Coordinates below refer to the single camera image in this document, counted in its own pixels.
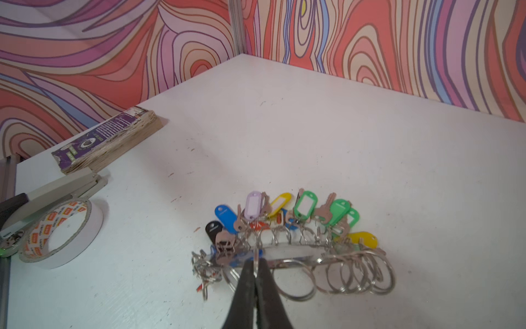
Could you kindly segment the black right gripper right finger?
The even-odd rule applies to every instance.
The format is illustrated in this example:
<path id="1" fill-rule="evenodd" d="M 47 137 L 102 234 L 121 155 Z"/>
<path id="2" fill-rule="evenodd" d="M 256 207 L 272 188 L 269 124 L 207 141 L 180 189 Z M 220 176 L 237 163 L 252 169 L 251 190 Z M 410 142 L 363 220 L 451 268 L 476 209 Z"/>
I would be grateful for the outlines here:
<path id="1" fill-rule="evenodd" d="M 258 261 L 256 276 L 257 326 L 263 329 L 293 329 L 268 262 Z"/>

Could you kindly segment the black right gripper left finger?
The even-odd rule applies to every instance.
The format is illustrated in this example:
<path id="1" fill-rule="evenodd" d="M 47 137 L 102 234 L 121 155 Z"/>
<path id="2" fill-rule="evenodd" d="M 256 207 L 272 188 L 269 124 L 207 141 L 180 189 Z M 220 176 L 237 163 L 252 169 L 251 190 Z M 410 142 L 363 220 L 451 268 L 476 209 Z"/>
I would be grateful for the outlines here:
<path id="1" fill-rule="evenodd" d="M 251 329 L 254 325 L 256 277 L 253 261 L 247 260 L 234 292 L 234 297 L 222 329 Z"/>

